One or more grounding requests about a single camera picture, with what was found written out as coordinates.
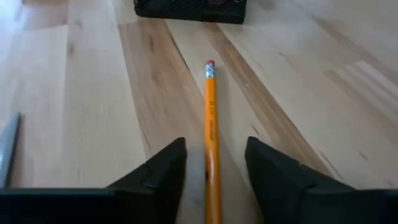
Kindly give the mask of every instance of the black mesh container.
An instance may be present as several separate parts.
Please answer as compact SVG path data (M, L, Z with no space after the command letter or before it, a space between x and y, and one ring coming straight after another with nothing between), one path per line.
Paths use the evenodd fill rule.
M134 0L142 17L242 24L246 0Z

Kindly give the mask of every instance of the wooden floor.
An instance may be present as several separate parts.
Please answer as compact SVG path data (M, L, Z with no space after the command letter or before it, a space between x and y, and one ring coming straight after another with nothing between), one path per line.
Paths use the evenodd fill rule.
M0 126L13 187L104 187L179 136L179 223L204 223L204 63L218 66L225 223L260 223L248 136L359 189L398 187L395 0L249 0L243 26L133 0L0 0Z

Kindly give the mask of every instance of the pencil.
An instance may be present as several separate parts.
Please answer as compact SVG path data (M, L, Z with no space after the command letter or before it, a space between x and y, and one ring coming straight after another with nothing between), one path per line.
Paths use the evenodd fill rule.
M206 62L205 167L206 224L221 224L220 155L216 101L216 73L213 60Z

